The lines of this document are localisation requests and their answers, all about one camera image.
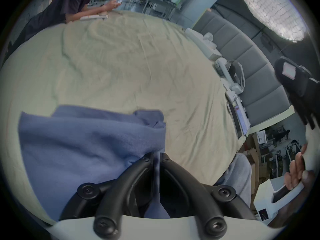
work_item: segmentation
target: desk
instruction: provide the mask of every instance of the desk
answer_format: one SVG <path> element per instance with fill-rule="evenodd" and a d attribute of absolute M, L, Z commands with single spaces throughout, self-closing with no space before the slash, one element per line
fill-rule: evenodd
<path fill-rule="evenodd" d="M 168 19 L 169 15 L 170 15 L 170 13 L 172 12 L 173 9 L 179 10 L 174 4 L 170 4 L 168 2 L 164 2 L 164 1 L 161 1 L 161 0 L 146 0 L 146 4 L 144 5 L 144 8 L 142 10 L 143 14 L 146 12 L 147 4 L 149 2 L 165 7 L 165 11 L 162 13 L 161 17 L 164 16 L 166 10 L 169 8 L 169 12 L 166 14 L 166 16 L 164 18 L 165 20 Z"/>

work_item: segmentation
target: light fixture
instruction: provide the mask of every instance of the light fixture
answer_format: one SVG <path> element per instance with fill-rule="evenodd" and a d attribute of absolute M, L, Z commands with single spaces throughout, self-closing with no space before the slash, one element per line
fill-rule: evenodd
<path fill-rule="evenodd" d="M 280 37 L 294 43 L 306 34 L 306 24 L 290 0 L 244 0 L 250 12 Z"/>

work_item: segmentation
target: bed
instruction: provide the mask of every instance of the bed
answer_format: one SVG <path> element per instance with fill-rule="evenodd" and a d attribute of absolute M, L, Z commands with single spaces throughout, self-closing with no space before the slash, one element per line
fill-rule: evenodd
<path fill-rule="evenodd" d="M 22 111 L 50 116 L 60 104 L 132 113 L 161 110 L 165 152 L 213 185 L 244 143 L 210 62 L 170 22 L 130 11 L 47 28 L 18 48 L 0 71 L 0 154 L 10 189 L 32 214 L 39 204 L 21 158 Z"/>

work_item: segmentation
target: hand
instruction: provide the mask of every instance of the hand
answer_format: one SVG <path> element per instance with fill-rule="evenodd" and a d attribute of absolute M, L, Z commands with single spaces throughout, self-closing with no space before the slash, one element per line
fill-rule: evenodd
<path fill-rule="evenodd" d="M 315 182 L 316 176 L 313 171 L 304 170 L 302 173 L 301 181 L 304 189 L 287 205 L 283 206 L 276 217 L 269 223 L 271 228 L 281 228 L 290 222 L 290 218 L 297 216 L 297 211 L 300 209 L 302 204 L 306 201 L 313 183 Z"/>
<path fill-rule="evenodd" d="M 117 0 L 112 0 L 101 6 L 101 11 L 102 12 L 109 12 L 112 11 L 115 8 L 118 8 L 121 5 L 121 3 L 118 3 Z"/>
<path fill-rule="evenodd" d="M 299 181 L 302 179 L 302 173 L 305 170 L 303 156 L 304 152 L 306 152 L 307 144 L 302 147 L 301 152 L 296 154 L 295 160 L 290 163 L 290 172 L 286 172 L 284 175 L 284 184 L 286 185 L 288 190 L 292 190 L 295 188 Z"/>

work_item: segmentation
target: cable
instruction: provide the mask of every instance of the cable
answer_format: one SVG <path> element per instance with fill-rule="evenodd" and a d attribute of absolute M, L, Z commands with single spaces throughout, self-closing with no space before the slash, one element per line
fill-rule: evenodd
<path fill-rule="evenodd" d="M 230 59 L 229 61 L 227 61 L 227 63 L 228 63 L 228 62 L 236 62 L 236 63 L 238 63 L 238 65 L 240 66 L 240 69 L 241 69 L 240 85 L 241 85 L 241 89 L 244 90 L 244 89 L 245 89 L 245 86 L 246 86 L 246 81 L 245 81 L 245 74 L 244 74 L 244 72 L 243 72 L 243 68 L 242 68 L 241 63 L 238 62 L 238 61 L 236 61 L 235 59 Z"/>

